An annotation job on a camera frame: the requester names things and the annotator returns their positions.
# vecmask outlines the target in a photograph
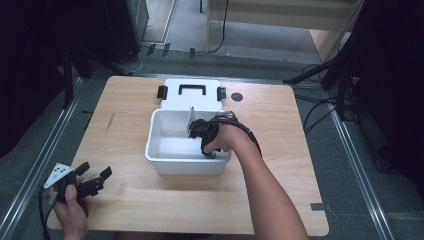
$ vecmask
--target wire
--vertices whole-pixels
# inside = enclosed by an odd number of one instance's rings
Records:
[[[320,119],[318,119],[314,124],[312,124],[311,126],[307,127],[304,131],[305,131],[305,135],[308,134],[318,123],[322,122],[326,117],[328,117],[328,115],[330,115],[330,113],[332,113],[335,110],[335,108],[330,109],[324,116],[322,116]]]
[[[304,129],[304,130],[306,129],[306,123],[308,122],[308,119],[309,119],[309,117],[311,116],[312,112],[313,112],[313,111],[314,111],[314,110],[315,110],[318,106],[320,106],[321,104],[324,104],[324,103],[336,104],[336,102],[328,102],[330,99],[334,99],[334,98],[335,98],[335,97],[331,97],[331,98],[323,99],[323,100],[319,101],[317,104],[315,104],[315,106],[313,106],[313,107],[311,108],[311,110],[309,110],[308,114],[306,115],[305,121],[303,122],[303,129]]]
[[[153,17],[150,17],[150,16],[149,16],[149,20],[150,20],[150,19],[152,19],[152,21],[153,21],[153,22],[152,22],[152,23],[150,23],[150,24],[147,24],[147,27],[151,27],[151,26],[153,26],[153,24],[155,24],[155,22],[156,22],[156,20],[155,20]]]
[[[44,190],[44,187],[41,186],[40,191],[38,192],[38,211],[40,213],[40,221],[41,221],[41,226],[42,226],[42,229],[43,229],[43,237],[44,237],[45,240],[50,240],[50,235],[49,235],[49,232],[47,230],[47,218],[48,218],[48,216],[51,212],[51,209],[53,209],[53,207],[48,211],[47,216],[44,217],[43,190]]]
[[[148,49],[148,47],[143,47],[143,48],[140,50],[140,52],[137,54],[138,60],[140,61],[140,66],[139,66],[136,70],[130,70],[130,69],[127,69],[126,67],[122,66],[121,64],[118,64],[118,65],[119,65],[119,67],[121,67],[122,69],[124,69],[125,71],[130,72],[130,73],[135,73],[135,72],[137,72],[138,70],[140,70],[140,69],[143,67],[143,62],[141,61],[141,57],[140,57],[140,55],[141,55],[141,53],[142,53],[142,52],[146,51],[147,49]]]
[[[209,52],[199,51],[199,52],[196,52],[196,53],[214,54],[214,53],[216,53],[222,47],[222,44],[224,44],[224,40],[225,40],[225,23],[227,22],[228,3],[229,2],[230,2],[230,0],[227,0],[226,1],[226,4],[225,4],[225,14],[224,14],[224,22],[222,24],[222,39],[221,39],[221,43],[219,44],[219,46],[215,50],[212,50],[212,51],[209,51]]]
[[[302,70],[302,73],[305,73],[306,72],[306,69],[307,68],[309,68],[309,67],[317,67],[317,66],[320,66],[319,64],[309,64],[309,65],[306,65],[304,68],[303,68],[303,70]],[[321,75],[320,75],[320,73],[321,72],[319,72],[319,73],[317,73],[317,74],[315,74],[315,75],[318,75],[318,79],[312,79],[311,77],[309,77],[308,78],[308,80],[309,81],[311,81],[311,82],[320,82],[320,81],[322,81],[322,77],[321,77]]]

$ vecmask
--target forearm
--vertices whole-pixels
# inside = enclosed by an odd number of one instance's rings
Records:
[[[233,151],[243,169],[257,238],[307,239],[296,208],[266,166],[253,142],[243,136],[233,146]]]

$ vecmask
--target black cable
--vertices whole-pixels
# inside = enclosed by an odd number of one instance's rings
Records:
[[[312,124],[311,126],[307,127],[304,131],[305,131],[305,135],[307,135],[318,123],[322,122],[322,120],[324,120],[328,115],[330,115],[335,109],[332,108],[330,109],[324,116],[322,116],[320,119],[318,119],[314,124]]]
[[[330,99],[334,99],[334,98],[335,97],[330,97],[330,98],[323,99],[323,100],[319,101],[317,104],[315,104],[315,106],[313,106],[311,108],[311,110],[309,110],[308,114],[306,115],[305,121],[303,122],[303,129],[304,130],[305,130],[305,127],[306,127],[306,123],[307,123],[307,121],[308,121],[311,113],[314,111],[314,109],[317,108],[318,106],[320,106],[321,104],[324,104],[324,103],[335,104],[336,102],[329,102]]]
[[[41,221],[41,226],[43,229],[43,237],[45,240],[50,240],[50,235],[47,230],[47,217],[49,215],[44,217],[44,210],[43,210],[43,190],[44,190],[44,187],[41,186],[40,191],[38,192],[38,211],[40,213],[40,221]]]
[[[318,67],[318,66],[320,66],[320,64],[309,64],[309,65],[306,65],[303,69],[302,69],[302,74],[304,74],[305,72],[307,72],[306,71],[306,69],[307,68],[309,68],[309,67]],[[317,74],[315,74],[315,75],[317,75],[318,76],[318,80],[317,79],[312,79],[311,77],[308,77],[307,79],[309,80],[309,81],[311,81],[311,82],[320,82],[321,80],[322,80],[322,77],[321,77],[321,74],[322,72],[320,72],[320,73],[317,73]]]
[[[215,50],[212,50],[212,51],[209,51],[209,52],[199,51],[199,52],[196,52],[196,53],[214,54],[214,53],[216,53],[222,47],[222,44],[224,44],[224,40],[225,40],[225,23],[227,22],[228,3],[229,2],[230,2],[230,0],[227,0],[227,2],[225,4],[225,14],[224,14],[224,23],[222,24],[222,40],[221,40],[221,43],[219,44],[219,46]]]

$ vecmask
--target black equipment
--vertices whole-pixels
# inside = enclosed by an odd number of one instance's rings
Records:
[[[66,203],[66,199],[65,199],[66,187],[68,185],[72,184],[72,185],[75,185],[75,188],[77,190],[77,202],[81,206],[81,208],[84,210],[85,215],[88,216],[88,210],[87,210],[87,206],[84,202],[84,198],[88,197],[88,196],[97,195],[99,193],[99,191],[104,188],[103,184],[106,181],[106,179],[108,179],[112,175],[112,169],[110,167],[107,167],[105,170],[103,170],[100,173],[100,176],[97,177],[97,178],[94,178],[94,179],[86,181],[86,182],[81,182],[81,183],[76,182],[77,176],[81,176],[89,168],[90,168],[90,165],[88,164],[88,162],[85,162],[85,163],[81,164],[81,166],[76,168],[75,171],[70,171],[65,176],[62,175],[63,177],[60,178],[57,182],[55,182],[52,185],[53,193],[51,194],[51,196],[49,196],[50,197],[50,202],[49,202],[50,205],[52,205],[54,207],[54,205],[57,203],[57,201]],[[61,172],[64,171],[63,169],[62,170],[59,169],[59,171],[55,171],[55,170],[53,170],[53,172],[50,176],[60,175]],[[47,230],[47,218],[48,218],[50,211],[52,210],[53,207],[49,210],[49,212],[47,213],[47,216],[44,216],[43,197],[42,197],[44,188],[45,188],[45,185],[42,186],[40,188],[40,191],[39,191],[38,208],[39,208],[39,212],[40,212],[41,224],[42,224],[42,227],[43,227],[44,239],[49,240],[50,236],[49,236],[49,233],[48,233],[48,230]]]
[[[328,69],[321,86],[331,89],[339,81],[336,110],[341,120],[351,87],[378,167],[404,174],[424,200],[423,11],[419,0],[366,0],[337,56],[285,83],[296,84]]]
[[[118,63],[139,52],[149,20],[145,0],[92,0],[78,4],[73,7],[75,15],[70,23],[77,45]]]
[[[230,124],[243,130],[249,136],[250,140],[255,143],[256,147],[259,150],[259,153],[262,155],[261,148],[259,147],[259,143],[256,140],[255,135],[253,135],[253,132],[238,121],[236,114],[233,111],[226,111],[218,113],[217,116],[213,117],[210,121],[205,121],[204,119],[197,119],[191,122],[189,126],[189,138],[202,138],[200,149],[202,150],[202,154],[205,156],[205,158],[214,157],[213,153],[206,153],[204,151],[204,148],[206,145],[212,142],[218,135],[219,124]]]

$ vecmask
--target gray floor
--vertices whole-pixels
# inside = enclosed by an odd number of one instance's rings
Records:
[[[192,17],[199,17],[199,21],[193,20]],[[202,50],[204,47],[202,24],[204,23],[201,22],[201,19],[205,19],[205,14],[199,13],[198,1],[178,1],[166,41],[171,43],[171,49],[188,51],[188,48],[195,47]],[[198,54],[191,59],[188,58],[188,53],[180,52],[170,52],[167,57],[161,57],[160,50],[151,56],[140,54],[143,65],[141,70],[134,75],[231,77],[236,81],[282,84],[282,80],[300,75],[309,64],[320,63],[307,30],[281,28],[281,31],[286,32],[283,35],[288,40],[280,42],[280,37],[276,37],[276,39],[269,37],[269,41],[274,43],[267,44],[267,47],[277,47],[273,51],[272,48],[266,49],[258,44],[262,42],[260,38],[264,35],[262,31],[265,31],[266,28],[260,26],[260,29],[255,30],[255,28],[258,26],[242,27],[246,33],[244,36],[249,37],[242,39],[245,41],[242,44],[243,49],[237,48],[237,41],[240,40],[237,40],[237,36],[240,35],[231,33],[231,31],[240,30],[237,25],[234,25],[234,28],[227,29],[229,37],[226,38],[226,48],[224,47],[223,52],[216,55]],[[269,33],[267,36],[274,36],[276,30],[272,29],[273,33]],[[128,68],[138,67],[139,59],[134,58],[125,66]],[[84,135],[83,129],[90,118],[89,114],[82,113],[82,111],[95,109],[103,87],[108,77],[112,75],[110,71],[102,67],[95,66],[95,70],[92,79],[85,80],[86,85],[81,92],[81,99],[51,157],[48,170],[43,173],[43,178],[49,174],[54,163],[70,163],[78,149]],[[295,93],[316,98],[324,97],[319,85],[309,80],[299,84],[299,87],[295,87]],[[0,181],[3,186],[7,186],[0,195],[0,214],[2,216],[6,213],[17,189],[22,185],[23,179],[31,169],[32,163],[53,128],[60,114],[62,101],[63,96],[59,95],[32,125],[19,145],[10,154],[0,159],[0,174],[2,175]],[[297,103],[301,118],[304,119],[314,103],[303,100],[297,100]],[[314,111],[310,122],[314,122],[327,111],[326,106],[321,106]],[[366,173],[385,210],[395,238],[424,239],[422,230],[424,229],[424,203],[418,197],[414,186],[402,175],[379,172],[374,165],[374,156],[360,127],[354,122],[346,124]],[[325,237],[312,237],[312,239],[379,239],[333,120],[326,118],[318,124],[307,135],[307,142],[323,202],[331,206],[331,209],[326,211],[330,233]],[[11,239],[42,238],[36,208],[37,199],[34,195],[28,202]],[[60,238],[60,231],[52,230],[50,233],[52,239]],[[93,231],[90,232],[88,239],[112,239],[112,237],[113,233]],[[251,239],[251,237],[234,236],[233,239]]]

